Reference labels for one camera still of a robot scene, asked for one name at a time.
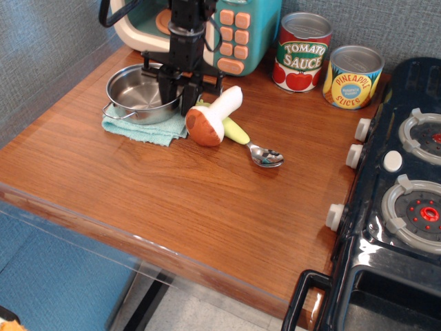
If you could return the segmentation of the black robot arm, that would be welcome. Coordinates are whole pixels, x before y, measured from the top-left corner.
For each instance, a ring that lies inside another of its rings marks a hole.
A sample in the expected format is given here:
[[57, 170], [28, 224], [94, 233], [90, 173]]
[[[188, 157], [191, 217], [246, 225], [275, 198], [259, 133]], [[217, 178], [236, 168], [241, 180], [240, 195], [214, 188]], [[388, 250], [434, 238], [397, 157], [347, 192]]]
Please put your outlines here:
[[168, 52], [143, 52], [143, 70], [155, 77], [163, 104], [181, 98], [185, 116], [203, 92], [220, 95], [225, 73], [208, 64], [204, 49], [207, 22], [212, 22], [215, 1], [170, 1]]

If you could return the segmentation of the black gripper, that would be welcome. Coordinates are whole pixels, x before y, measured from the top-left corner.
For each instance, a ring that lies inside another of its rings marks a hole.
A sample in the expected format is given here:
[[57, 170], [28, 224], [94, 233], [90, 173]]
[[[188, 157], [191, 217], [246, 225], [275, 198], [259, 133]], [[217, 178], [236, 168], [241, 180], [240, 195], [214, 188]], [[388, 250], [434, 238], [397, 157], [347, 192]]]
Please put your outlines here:
[[204, 91], [221, 94], [225, 74], [203, 58], [205, 26], [192, 30], [170, 26], [169, 30], [169, 50], [142, 52], [143, 69], [156, 76], [162, 103], [171, 103], [182, 95], [181, 115], [185, 116]]

